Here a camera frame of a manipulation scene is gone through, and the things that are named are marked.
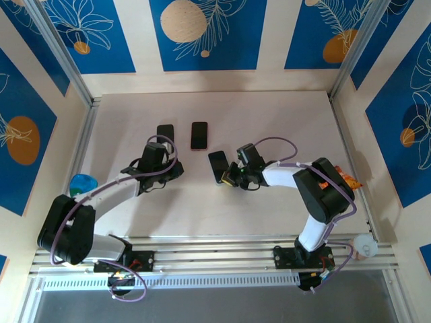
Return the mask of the black base plate left arm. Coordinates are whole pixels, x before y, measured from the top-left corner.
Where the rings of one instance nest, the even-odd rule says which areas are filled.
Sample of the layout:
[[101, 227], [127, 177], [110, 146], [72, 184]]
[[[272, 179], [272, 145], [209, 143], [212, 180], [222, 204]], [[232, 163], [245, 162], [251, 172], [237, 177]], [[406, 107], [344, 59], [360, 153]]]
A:
[[95, 273], [125, 272], [120, 265], [135, 272], [152, 272], [154, 266], [154, 251], [129, 251], [126, 252], [115, 264], [98, 261], [94, 264]]

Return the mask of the black base plate right arm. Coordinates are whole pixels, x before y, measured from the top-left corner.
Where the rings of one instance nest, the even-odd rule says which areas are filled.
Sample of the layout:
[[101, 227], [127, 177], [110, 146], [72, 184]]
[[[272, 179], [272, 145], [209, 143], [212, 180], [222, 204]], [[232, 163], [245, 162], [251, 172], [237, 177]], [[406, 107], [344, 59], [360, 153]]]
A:
[[326, 269], [334, 268], [332, 249], [323, 246], [314, 252], [307, 252], [301, 248], [273, 249], [273, 259], [276, 269]]

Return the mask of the blue round object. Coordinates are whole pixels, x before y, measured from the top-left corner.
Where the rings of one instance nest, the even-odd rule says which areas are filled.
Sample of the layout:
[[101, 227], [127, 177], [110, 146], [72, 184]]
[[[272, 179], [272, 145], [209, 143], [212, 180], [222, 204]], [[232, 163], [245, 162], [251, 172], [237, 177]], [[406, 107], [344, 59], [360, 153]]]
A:
[[98, 187], [95, 178], [87, 174], [76, 174], [69, 183], [69, 194], [74, 197], [79, 194], [87, 193]]

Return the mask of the orange snack bag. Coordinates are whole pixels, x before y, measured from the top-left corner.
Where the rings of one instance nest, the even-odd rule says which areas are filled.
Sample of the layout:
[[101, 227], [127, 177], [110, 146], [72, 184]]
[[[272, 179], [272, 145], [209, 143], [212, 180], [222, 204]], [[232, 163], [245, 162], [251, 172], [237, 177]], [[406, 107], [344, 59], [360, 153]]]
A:
[[[340, 166], [335, 166], [335, 170], [337, 173], [341, 176], [343, 181], [353, 190], [357, 190], [362, 187], [362, 183], [360, 183], [358, 180], [356, 180], [353, 176], [349, 175], [348, 173], [344, 172]], [[326, 181], [319, 183], [319, 187], [324, 190], [327, 187], [329, 187], [331, 184]]]

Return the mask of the black electronics board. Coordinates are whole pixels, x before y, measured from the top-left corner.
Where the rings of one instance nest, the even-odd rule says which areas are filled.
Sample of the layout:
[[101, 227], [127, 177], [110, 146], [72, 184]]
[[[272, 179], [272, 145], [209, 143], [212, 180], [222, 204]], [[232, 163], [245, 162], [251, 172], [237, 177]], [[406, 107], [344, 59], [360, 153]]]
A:
[[108, 277], [107, 286], [115, 297], [122, 297], [134, 289], [135, 282], [134, 275], [117, 272]]
[[299, 273], [299, 288], [303, 291], [315, 292], [331, 276], [332, 272], [325, 269], [323, 272], [303, 272]]

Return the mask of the paper cup with white lid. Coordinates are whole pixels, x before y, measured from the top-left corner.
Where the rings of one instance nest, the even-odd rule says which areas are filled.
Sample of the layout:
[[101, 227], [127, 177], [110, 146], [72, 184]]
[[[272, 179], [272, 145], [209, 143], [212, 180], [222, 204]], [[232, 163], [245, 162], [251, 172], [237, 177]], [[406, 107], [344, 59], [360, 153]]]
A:
[[372, 258], [378, 253], [378, 244], [370, 234], [359, 234], [350, 240], [350, 244], [353, 247], [354, 260]]

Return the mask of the aluminium rail frame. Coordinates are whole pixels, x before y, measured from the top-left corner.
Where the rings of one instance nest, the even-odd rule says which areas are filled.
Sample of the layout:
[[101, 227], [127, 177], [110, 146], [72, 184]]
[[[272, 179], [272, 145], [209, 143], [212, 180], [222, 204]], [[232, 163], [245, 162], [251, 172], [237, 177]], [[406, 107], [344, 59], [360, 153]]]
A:
[[[294, 236], [156, 236], [126, 238], [133, 250], [154, 251], [153, 273], [263, 273], [275, 272], [273, 248], [294, 246]], [[48, 252], [38, 249], [30, 266], [30, 277], [37, 274], [72, 275], [91, 273], [91, 260], [77, 266], [53, 266]], [[350, 260], [345, 271], [399, 269], [392, 245], [378, 243], [376, 256], [366, 260]]]

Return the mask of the aluminium side rail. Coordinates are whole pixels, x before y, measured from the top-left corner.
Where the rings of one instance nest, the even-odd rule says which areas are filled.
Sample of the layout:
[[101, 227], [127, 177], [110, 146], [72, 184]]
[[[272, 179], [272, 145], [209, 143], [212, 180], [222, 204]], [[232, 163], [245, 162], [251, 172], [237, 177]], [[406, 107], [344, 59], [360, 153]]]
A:
[[45, 248], [49, 252], [51, 251], [52, 243], [55, 240], [55, 236], [59, 227], [61, 226], [62, 221], [64, 220], [64, 216], [67, 213], [63, 213], [62, 206], [63, 204], [57, 205], [57, 202], [65, 201], [67, 202], [69, 198], [69, 185], [71, 183], [72, 178], [81, 172], [81, 167], [84, 162], [84, 158], [86, 155], [86, 151], [88, 148], [88, 143], [92, 134], [92, 129], [94, 126], [94, 122], [96, 119], [96, 114], [98, 111], [98, 107], [100, 105], [101, 98], [96, 98], [90, 107], [88, 113], [86, 114], [84, 125], [79, 132], [79, 136], [77, 138], [77, 145], [75, 147], [75, 151], [73, 153], [73, 158], [71, 160], [71, 167], [67, 173], [65, 184], [63, 185], [63, 190], [61, 194], [56, 197], [49, 209], [48, 215], [46, 216], [46, 221], [44, 223], [44, 229], [40, 232], [40, 237], [38, 238], [38, 243], [40, 247]]
[[[349, 164], [349, 169], [352, 171], [352, 175], [356, 179], [359, 179], [359, 175], [357, 174], [357, 171], [355, 168], [352, 150], [351, 150], [351, 147], [350, 147], [349, 142], [348, 142], [347, 133], [345, 132], [345, 129], [342, 125], [341, 119], [340, 119], [339, 114], [338, 114], [337, 109], [336, 109], [336, 105], [334, 104], [334, 100], [331, 98], [331, 96], [328, 96], [328, 99], [329, 99], [329, 103], [331, 105], [331, 110], [333, 113], [335, 123], [337, 125], [337, 129], [339, 131], [339, 135], [340, 135], [341, 140], [343, 142], [343, 147], [344, 147], [345, 154], [347, 156], [347, 162]], [[363, 208], [365, 210], [366, 223], [367, 223], [367, 226], [369, 228], [369, 232], [372, 234], [373, 238], [376, 239], [377, 242], [379, 242], [380, 236], [379, 236], [378, 228], [375, 226], [374, 219], [372, 218], [372, 211], [370, 209], [370, 205], [366, 199], [366, 195], [364, 192], [365, 185], [364, 185], [363, 181], [361, 181], [361, 183], [363, 184], [363, 186], [361, 186], [359, 189], [357, 189], [357, 192], [358, 192], [358, 196], [360, 197], [360, 201], [363, 205]]]

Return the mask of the aluminium corner post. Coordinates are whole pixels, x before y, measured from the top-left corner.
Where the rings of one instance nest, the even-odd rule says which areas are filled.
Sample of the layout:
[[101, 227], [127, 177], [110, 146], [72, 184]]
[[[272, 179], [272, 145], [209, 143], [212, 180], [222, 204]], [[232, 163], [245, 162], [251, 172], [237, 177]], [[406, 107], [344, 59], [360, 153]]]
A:
[[94, 98], [81, 77], [81, 73], [72, 59], [50, 17], [39, 0], [23, 0], [30, 17], [42, 34], [56, 60], [68, 76], [79, 97], [87, 107], [92, 107]]
[[384, 15], [391, 0], [373, 0], [369, 12], [365, 15], [364, 21], [360, 26], [354, 42], [348, 50], [344, 61], [339, 68], [337, 77], [333, 83], [331, 91], [328, 93], [330, 103], [335, 101], [335, 98], [341, 91], [344, 83], [347, 81], [359, 58], [362, 56], [369, 40], [371, 39], [376, 27], [378, 26], [382, 16]]

